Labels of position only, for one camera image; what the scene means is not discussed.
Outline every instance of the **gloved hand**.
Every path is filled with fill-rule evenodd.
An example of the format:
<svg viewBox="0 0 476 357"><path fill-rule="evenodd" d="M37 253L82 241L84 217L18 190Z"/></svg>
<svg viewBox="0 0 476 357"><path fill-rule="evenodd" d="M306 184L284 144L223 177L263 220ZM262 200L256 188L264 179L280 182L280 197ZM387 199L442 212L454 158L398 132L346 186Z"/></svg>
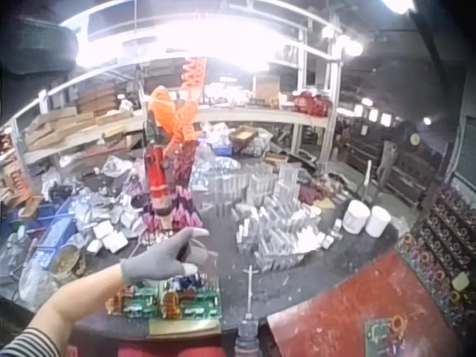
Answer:
<svg viewBox="0 0 476 357"><path fill-rule="evenodd" d="M176 275L192 275L198 269L194 264L179 262L180 249L192 238L207 237L203 228L187 227L164 242L153 245L148 251L120 262L124 282L133 285L142 280L166 280Z"/></svg>

